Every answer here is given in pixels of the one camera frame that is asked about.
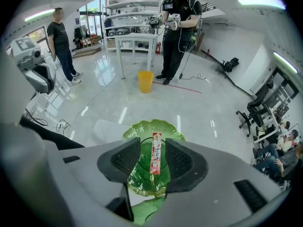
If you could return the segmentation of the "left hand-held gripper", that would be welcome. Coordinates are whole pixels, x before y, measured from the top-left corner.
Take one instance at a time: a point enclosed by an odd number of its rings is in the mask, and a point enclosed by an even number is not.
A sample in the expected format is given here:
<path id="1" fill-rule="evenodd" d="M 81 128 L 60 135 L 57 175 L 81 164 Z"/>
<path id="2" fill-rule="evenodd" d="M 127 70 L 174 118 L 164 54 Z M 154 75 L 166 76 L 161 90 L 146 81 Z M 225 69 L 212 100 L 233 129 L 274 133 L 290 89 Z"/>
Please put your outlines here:
<path id="1" fill-rule="evenodd" d="M 46 61 L 37 42 L 30 37 L 15 39 L 11 43 L 11 55 L 36 92 L 50 94 L 54 90 L 55 66 L 52 62 Z"/>

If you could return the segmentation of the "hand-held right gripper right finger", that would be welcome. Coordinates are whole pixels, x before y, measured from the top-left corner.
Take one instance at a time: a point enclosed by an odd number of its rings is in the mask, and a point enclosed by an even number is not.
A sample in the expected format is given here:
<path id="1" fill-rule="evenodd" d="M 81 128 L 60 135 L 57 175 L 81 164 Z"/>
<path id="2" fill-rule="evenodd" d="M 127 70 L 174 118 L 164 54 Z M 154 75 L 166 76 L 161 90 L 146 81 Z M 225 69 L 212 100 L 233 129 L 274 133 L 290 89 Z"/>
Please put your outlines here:
<path id="1" fill-rule="evenodd" d="M 184 141 L 165 140 L 165 159 L 169 168 L 170 182 L 166 193 L 188 192 L 206 177 L 209 167 L 205 157 L 184 146 Z"/>

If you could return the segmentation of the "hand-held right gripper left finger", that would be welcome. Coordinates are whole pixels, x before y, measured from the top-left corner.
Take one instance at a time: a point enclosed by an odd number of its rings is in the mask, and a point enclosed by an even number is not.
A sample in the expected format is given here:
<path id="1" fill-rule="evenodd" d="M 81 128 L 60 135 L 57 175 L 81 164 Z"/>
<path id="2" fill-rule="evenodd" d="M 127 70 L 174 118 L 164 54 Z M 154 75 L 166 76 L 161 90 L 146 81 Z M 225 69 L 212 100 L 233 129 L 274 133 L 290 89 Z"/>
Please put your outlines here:
<path id="1" fill-rule="evenodd" d="M 126 183 L 140 158 L 140 138 L 113 142 L 114 146 L 97 160 L 99 171 L 111 182 Z"/>

